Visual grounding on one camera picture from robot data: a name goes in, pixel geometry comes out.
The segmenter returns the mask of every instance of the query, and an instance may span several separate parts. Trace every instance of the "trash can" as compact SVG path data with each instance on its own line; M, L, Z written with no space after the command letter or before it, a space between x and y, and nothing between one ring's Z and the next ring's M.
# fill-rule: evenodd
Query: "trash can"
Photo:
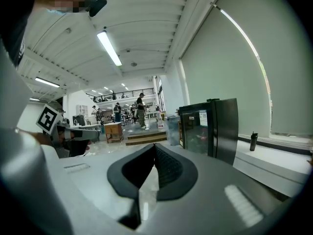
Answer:
M168 116L165 117L165 131L167 140L171 145L179 145L179 116Z

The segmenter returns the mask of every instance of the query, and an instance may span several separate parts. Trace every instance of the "black refrigerator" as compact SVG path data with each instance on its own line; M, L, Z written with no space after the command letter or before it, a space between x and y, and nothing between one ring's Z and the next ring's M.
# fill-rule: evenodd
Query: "black refrigerator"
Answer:
M183 148L233 165L238 140L237 99L208 99L179 108Z

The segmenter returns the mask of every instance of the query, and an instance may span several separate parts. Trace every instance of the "black bottle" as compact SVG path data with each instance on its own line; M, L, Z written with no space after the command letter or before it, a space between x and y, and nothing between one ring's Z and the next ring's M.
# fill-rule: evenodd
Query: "black bottle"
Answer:
M257 140L258 140L258 134L253 132L251 135L250 151L255 150Z

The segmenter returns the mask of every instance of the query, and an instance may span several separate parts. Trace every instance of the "black railing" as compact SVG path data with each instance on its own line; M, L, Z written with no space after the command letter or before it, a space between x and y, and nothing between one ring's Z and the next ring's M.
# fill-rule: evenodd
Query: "black railing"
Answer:
M95 103L101 103L101 102L125 99L125 98L129 98L129 97L139 97L140 93L144 93L145 96L154 95L155 90L153 88L150 88L150 89L142 89L142 90L136 90L136 91L120 92L120 93L115 93L115 98L113 97L113 94L107 94L107 95L102 95L102 96L93 96L93 95L90 95L87 93L86 94Z

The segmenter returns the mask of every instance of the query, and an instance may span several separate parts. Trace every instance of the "stairs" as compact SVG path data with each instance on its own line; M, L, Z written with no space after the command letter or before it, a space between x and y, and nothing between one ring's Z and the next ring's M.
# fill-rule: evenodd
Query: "stairs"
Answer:
M126 145L136 145L145 143L155 143L167 140L166 132L155 132L149 134L132 135L128 137Z

